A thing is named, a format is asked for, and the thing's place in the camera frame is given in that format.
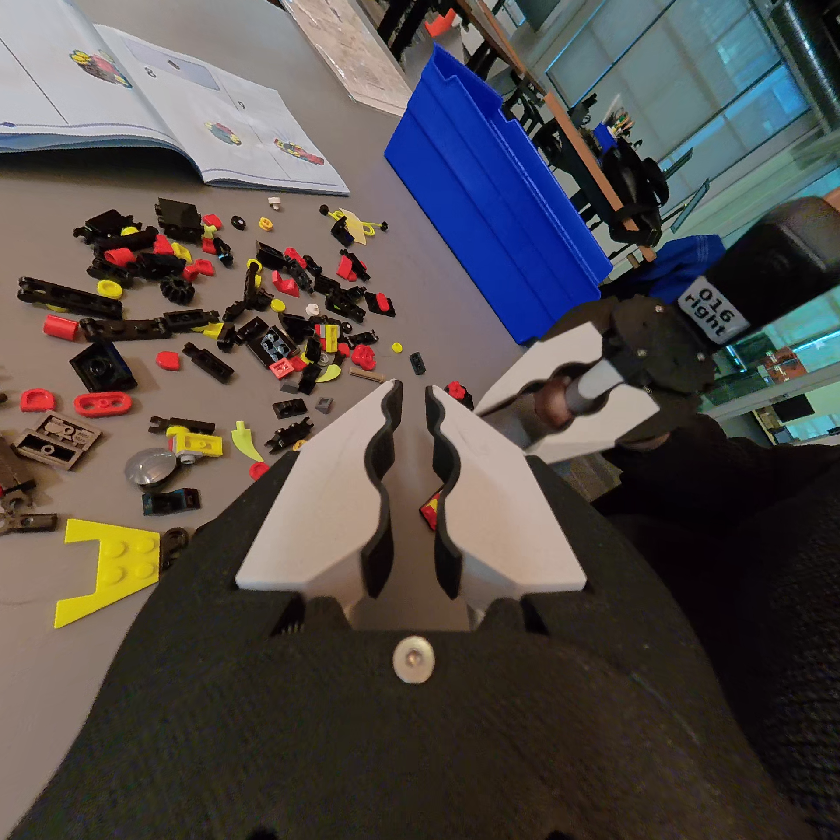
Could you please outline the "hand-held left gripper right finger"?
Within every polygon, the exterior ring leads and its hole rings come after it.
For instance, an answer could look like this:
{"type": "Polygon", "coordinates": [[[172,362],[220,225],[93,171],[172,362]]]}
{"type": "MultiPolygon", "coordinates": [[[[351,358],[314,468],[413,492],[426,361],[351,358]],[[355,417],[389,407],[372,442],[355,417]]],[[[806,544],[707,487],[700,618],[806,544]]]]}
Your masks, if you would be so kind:
{"type": "Polygon", "coordinates": [[[451,599],[580,592],[586,575],[531,459],[436,385],[425,390],[437,499],[434,567],[451,599]]]}

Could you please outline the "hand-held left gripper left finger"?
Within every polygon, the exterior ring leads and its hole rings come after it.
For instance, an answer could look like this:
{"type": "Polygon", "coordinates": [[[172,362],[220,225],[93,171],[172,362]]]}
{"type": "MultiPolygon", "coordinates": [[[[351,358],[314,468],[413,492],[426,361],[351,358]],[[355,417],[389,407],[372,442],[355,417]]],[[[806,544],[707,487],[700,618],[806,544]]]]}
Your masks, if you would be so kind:
{"type": "Polygon", "coordinates": [[[393,466],[403,383],[389,380],[297,453],[235,577],[241,590],[375,599],[392,571],[393,466]]]}

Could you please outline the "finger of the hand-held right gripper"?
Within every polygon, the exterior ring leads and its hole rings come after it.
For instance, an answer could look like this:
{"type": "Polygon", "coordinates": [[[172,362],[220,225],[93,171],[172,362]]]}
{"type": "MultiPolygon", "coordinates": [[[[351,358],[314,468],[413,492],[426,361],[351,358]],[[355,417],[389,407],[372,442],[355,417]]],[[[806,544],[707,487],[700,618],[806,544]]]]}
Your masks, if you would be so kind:
{"type": "Polygon", "coordinates": [[[574,414],[570,425],[535,439],[523,449],[525,455],[539,457],[547,464],[609,449],[658,412],[651,395],[625,383],[606,360],[567,364],[533,360],[523,368],[528,372],[528,385],[545,383],[558,371],[576,373],[566,392],[574,414]],[[576,379],[583,383],[577,385],[576,379]]]}
{"type": "Polygon", "coordinates": [[[534,395],[557,376],[572,379],[566,399],[575,417],[599,413],[608,404],[608,395],[579,396],[572,383],[603,361],[603,336],[589,322],[550,339],[536,342],[490,387],[476,405],[476,414],[490,417],[513,408],[534,411],[534,395]]]}

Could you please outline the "pile of lego pieces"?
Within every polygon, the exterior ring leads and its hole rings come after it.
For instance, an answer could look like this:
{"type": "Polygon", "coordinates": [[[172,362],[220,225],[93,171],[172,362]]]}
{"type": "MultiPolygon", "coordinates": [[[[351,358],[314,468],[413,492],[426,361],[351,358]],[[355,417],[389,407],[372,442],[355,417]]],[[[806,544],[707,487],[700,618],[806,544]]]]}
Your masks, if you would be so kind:
{"type": "Polygon", "coordinates": [[[271,408],[276,419],[286,424],[266,442],[270,455],[298,452],[313,433],[302,397],[316,384],[336,377],[341,359],[350,358],[357,344],[370,345],[367,336],[352,333],[347,323],[347,319],[362,319],[361,310],[354,306],[356,300],[344,297],[335,284],[328,291],[329,278],[323,275],[318,276],[316,288],[327,294],[325,308],[333,312],[332,318],[310,307],[310,318],[284,312],[275,324],[258,316],[241,326],[235,323],[244,311],[256,314],[256,310],[275,308],[268,285],[260,281],[265,273],[271,274],[278,290],[291,287],[297,294],[297,280],[305,287],[308,271],[320,272],[309,256],[293,249],[281,254],[258,245],[256,258],[247,264],[242,299],[224,315],[190,308],[194,279],[212,276],[215,268],[209,258],[194,260],[185,246],[170,239],[198,241],[204,234],[205,253],[217,254],[226,265],[232,259],[230,250],[215,233],[220,224],[215,216],[201,217],[193,205],[163,199],[157,211],[161,229],[144,227],[112,208],[74,230],[73,235],[92,247],[89,272],[98,282],[97,292],[30,276],[18,281],[17,299],[46,313],[44,334],[80,347],[69,361],[82,389],[74,398],[73,415],[56,410],[51,390],[23,390],[20,411],[31,414],[37,423],[14,439],[2,437],[2,535],[53,532],[64,521],[66,544],[95,542],[98,546],[91,590],[56,602],[52,610],[55,629],[157,584],[170,567],[173,553],[186,546],[183,529],[162,533],[32,510],[39,493],[33,464],[63,472],[77,469],[107,437],[98,426],[103,419],[132,415],[133,394],[140,385],[117,343],[184,340],[182,348],[166,347],[157,353],[157,366],[178,372],[186,359],[225,388],[238,381],[236,371],[195,341],[203,334],[217,340],[220,352],[239,345],[248,348],[271,373],[273,382],[289,392],[292,385],[298,387],[294,399],[271,408]]]}

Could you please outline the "person's right forearm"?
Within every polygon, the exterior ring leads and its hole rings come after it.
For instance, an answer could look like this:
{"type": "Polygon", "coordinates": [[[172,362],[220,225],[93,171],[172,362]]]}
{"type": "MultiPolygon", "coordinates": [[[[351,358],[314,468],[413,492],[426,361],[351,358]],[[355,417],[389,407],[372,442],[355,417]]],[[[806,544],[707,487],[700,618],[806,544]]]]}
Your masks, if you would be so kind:
{"type": "Polygon", "coordinates": [[[603,457],[593,506],[688,617],[733,716],[818,838],[838,838],[838,445],[764,448],[695,415],[603,457]]]}

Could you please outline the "person's right hand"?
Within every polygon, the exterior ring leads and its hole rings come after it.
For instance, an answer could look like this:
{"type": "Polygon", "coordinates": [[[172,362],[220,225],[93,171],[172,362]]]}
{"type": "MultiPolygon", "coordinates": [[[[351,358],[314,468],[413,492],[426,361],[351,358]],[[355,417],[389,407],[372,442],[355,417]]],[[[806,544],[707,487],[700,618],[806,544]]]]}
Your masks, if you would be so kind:
{"type": "Polygon", "coordinates": [[[566,399],[566,393],[572,379],[567,375],[557,376],[547,381],[534,395],[534,411],[539,420],[559,431],[574,420],[566,399]]]}

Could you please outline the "blue cloth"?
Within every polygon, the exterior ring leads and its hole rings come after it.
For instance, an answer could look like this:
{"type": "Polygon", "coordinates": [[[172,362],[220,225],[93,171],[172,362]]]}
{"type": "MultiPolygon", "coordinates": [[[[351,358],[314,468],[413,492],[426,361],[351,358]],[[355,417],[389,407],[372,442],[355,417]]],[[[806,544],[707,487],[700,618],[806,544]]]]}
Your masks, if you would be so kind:
{"type": "Polygon", "coordinates": [[[627,273],[623,294],[626,298],[641,295],[672,304],[725,253],[717,234],[672,239],[661,247],[656,259],[627,273]]]}

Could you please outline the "dark tangled equipment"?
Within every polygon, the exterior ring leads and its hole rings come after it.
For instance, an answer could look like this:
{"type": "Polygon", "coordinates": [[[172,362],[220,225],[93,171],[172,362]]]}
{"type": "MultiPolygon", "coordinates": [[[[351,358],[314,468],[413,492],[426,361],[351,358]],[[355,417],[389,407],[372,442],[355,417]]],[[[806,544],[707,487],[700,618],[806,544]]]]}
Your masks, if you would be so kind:
{"type": "Polygon", "coordinates": [[[602,172],[622,208],[605,219],[616,242],[655,247],[662,235],[661,208],[669,200],[669,186],[656,161],[640,158],[623,137],[604,152],[602,172]]]}

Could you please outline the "blue plastic bin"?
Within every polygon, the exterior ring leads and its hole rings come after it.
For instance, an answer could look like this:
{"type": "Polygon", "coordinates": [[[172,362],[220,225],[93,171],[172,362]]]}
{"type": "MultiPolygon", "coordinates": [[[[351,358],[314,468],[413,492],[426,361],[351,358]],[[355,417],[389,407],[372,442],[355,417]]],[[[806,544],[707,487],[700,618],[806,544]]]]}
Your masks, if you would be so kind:
{"type": "Polygon", "coordinates": [[[517,343],[613,269],[501,96],[435,46],[384,157],[517,343]]]}

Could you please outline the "clear plastic bag with sheet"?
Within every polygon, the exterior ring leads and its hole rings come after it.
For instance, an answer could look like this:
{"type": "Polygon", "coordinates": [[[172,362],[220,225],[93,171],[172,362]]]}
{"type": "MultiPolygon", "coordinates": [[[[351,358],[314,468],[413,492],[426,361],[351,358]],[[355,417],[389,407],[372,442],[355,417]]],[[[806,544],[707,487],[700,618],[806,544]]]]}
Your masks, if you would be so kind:
{"type": "Polygon", "coordinates": [[[353,102],[396,118],[412,91],[403,72],[351,2],[282,1],[353,102]]]}

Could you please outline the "instruction booklet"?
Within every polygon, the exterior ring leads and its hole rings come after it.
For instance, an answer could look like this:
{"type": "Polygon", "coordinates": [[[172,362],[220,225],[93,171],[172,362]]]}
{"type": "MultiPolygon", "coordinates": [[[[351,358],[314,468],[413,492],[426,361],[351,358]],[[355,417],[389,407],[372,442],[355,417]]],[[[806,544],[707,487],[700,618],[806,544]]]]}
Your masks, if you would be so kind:
{"type": "Polygon", "coordinates": [[[2,153],[151,146],[204,183],[347,196],[280,94],[73,2],[1,3],[2,153]]]}

